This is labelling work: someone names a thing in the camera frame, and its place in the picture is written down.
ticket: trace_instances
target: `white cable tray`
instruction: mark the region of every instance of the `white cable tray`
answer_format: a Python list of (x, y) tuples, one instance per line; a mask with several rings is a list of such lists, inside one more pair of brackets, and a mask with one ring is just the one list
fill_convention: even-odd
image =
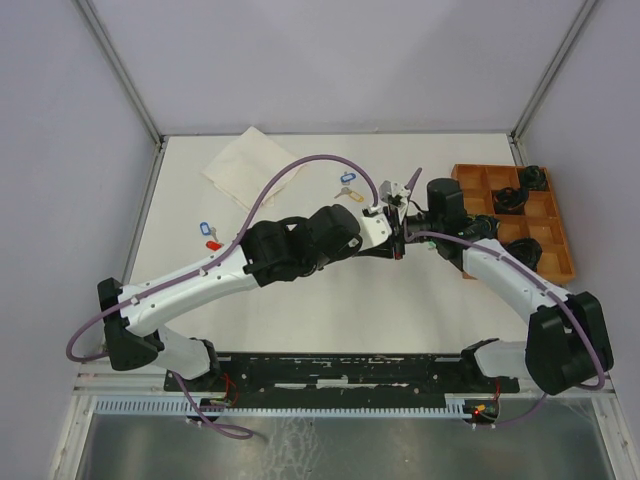
[[(444, 408), (227, 408), (205, 411), (225, 417), (323, 417), (323, 418), (470, 418), (462, 407), (464, 400), (447, 398)], [(102, 415), (196, 415), (184, 398), (176, 397), (123, 397), (101, 395), (94, 413)]]

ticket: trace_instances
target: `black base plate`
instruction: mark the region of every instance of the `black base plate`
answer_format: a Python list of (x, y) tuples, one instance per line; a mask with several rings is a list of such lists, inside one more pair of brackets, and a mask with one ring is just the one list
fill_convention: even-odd
[[(222, 372), (238, 386), (235, 406), (240, 408), (442, 408), (445, 393), (496, 390), (494, 378), (472, 373), (460, 355), (218, 352), (218, 359)], [(372, 387), (318, 386), (326, 380)], [(283, 384), (299, 387), (276, 387)], [(225, 387), (225, 380), (219, 378), (207, 392), (221, 393)], [(164, 389), (180, 391), (169, 376)], [(519, 385), (515, 379), (501, 377), (500, 389), (517, 393)]]

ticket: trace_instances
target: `metal floor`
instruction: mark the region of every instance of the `metal floor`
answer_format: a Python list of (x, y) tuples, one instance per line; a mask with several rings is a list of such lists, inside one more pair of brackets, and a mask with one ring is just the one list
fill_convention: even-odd
[[(502, 400), (510, 418), (530, 408)], [(259, 436), (225, 438), (179, 416), (93, 417), (77, 479), (613, 479), (588, 399), (554, 399), (529, 421), (233, 418)]]

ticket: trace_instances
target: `metal frame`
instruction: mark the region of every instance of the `metal frame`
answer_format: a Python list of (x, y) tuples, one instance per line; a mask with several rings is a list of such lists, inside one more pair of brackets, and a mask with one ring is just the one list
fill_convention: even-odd
[[(160, 414), (186, 415), (186, 403), (181, 393), (163, 390), (165, 372), (154, 366), (143, 367), (132, 372), (115, 372), (107, 360), (81, 365), (78, 380), (74, 388), (69, 412), (63, 432), (56, 449), (50, 478), (63, 480), (75, 478), (80, 467), (83, 448), (94, 413), (117, 414)], [(503, 394), (504, 398), (538, 398), (542, 392), (532, 381), (520, 381), (521, 391), (517, 394)], [(446, 395), (451, 411), (430, 412), (408, 411), (406, 417), (461, 418), (457, 407), (461, 400), (485, 400), (487, 394), (449, 394)], [(600, 392), (592, 393), (580, 389), (571, 389), (557, 398), (589, 398), (593, 404), (598, 427), (617, 479), (640, 480), (640, 462), (631, 436), (624, 421), (613, 385), (607, 379)], [(241, 416), (263, 415), (261, 411), (237, 412)], [(271, 416), (303, 415), (322, 417), (372, 416), (369, 412), (272, 412)]]
[(93, 2), (91, 0), (71, 0), (71, 2), (78, 10), (80, 17), (93, 36), (93, 39), (95, 40), (98, 48), (100, 48), (100, 51), (104, 55), (104, 58), (113, 71), (116, 80), (122, 87), (125, 96), (131, 102), (131, 105), (138, 114), (138, 117), (140, 117), (140, 121), (146, 128), (147, 133), (156, 145), (160, 144), (162, 134), (158, 130), (158, 127), (151, 117), (151, 114), (142, 101), (142, 97), (138, 93), (133, 80), (131, 80), (131, 76), (127, 72), (124, 63), (122, 63), (122, 60), (120, 60), (120, 56), (116, 52), (116, 49), (113, 46), (113, 42), (111, 41), (111, 38), (107, 33), (107, 29), (104, 23), (98, 16), (96, 7), (93, 5)]
[(538, 112), (538, 109), (542, 105), (547, 93), (549, 92), (551, 85), (555, 81), (560, 72), (561, 68), (566, 63), (569, 54), (572, 52), (573, 48), (577, 44), (581, 34), (584, 31), (585, 26), (588, 21), (593, 17), (593, 14), (596, 11), (597, 6), (600, 4), (600, 0), (586, 0), (580, 11), (576, 15), (573, 20), (571, 26), (569, 27), (569, 31), (565, 35), (560, 47), (556, 51), (553, 59), (549, 63), (546, 71), (542, 75), (540, 82), (538, 82), (538, 86), (536, 87), (533, 95), (527, 102), (527, 105), (520, 115), (520, 118), (516, 122), (515, 127), (513, 128), (513, 132), (511, 133), (512, 138), (516, 141), (520, 141), (524, 134), (527, 132), (529, 127), (531, 126), (531, 122), (535, 114)]
[(153, 192), (156, 189), (158, 183), (158, 177), (160, 176), (160, 168), (162, 167), (162, 161), (164, 160), (164, 153), (167, 149), (167, 140), (164, 140), (162, 144), (157, 144), (153, 156), (153, 164), (151, 170), (147, 176), (146, 187), (144, 189), (144, 195), (140, 201), (138, 207), (138, 215), (136, 220), (136, 226), (133, 230), (131, 242), (129, 243), (129, 253), (127, 255), (127, 261), (124, 266), (124, 273), (122, 274), (122, 283), (129, 283), (131, 273), (133, 272), (133, 265), (135, 264), (136, 256), (138, 255), (138, 248), (140, 247), (140, 240), (142, 240), (142, 232), (144, 231), (144, 224), (147, 221), (149, 215), (149, 209), (151, 208), (151, 200), (153, 199)]

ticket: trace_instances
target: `purple tube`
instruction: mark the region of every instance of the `purple tube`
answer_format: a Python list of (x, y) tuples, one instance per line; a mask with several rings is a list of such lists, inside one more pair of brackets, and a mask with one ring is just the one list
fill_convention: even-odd
[[(178, 375), (176, 372), (171, 372), (171, 373), (173, 373), (173, 376), (175, 377), (176, 382), (178, 382), (178, 385), (180, 386), (180, 390), (182, 390), (182, 393), (184, 393), (184, 396), (187, 398), (187, 401), (191, 405), (191, 408), (193, 408), (193, 410), (198, 414), (198, 416), (202, 420), (202, 423), (204, 423), (207, 427), (215, 430), (220, 435), (233, 438), (234, 440), (249, 440), (251, 437), (253, 437), (255, 432), (253, 430), (249, 430), (248, 428), (241, 427), (239, 425), (214, 423), (211, 420), (209, 420), (207, 416), (202, 412), (202, 410), (200, 409), (196, 401), (193, 399), (193, 397), (189, 393), (189, 390), (187, 390), (187, 386), (184, 384), (184, 380), (182, 379), (182, 377)], [(242, 432), (244, 435), (232, 433), (232, 432), (229, 432), (228, 430), (235, 430), (236, 432)]]

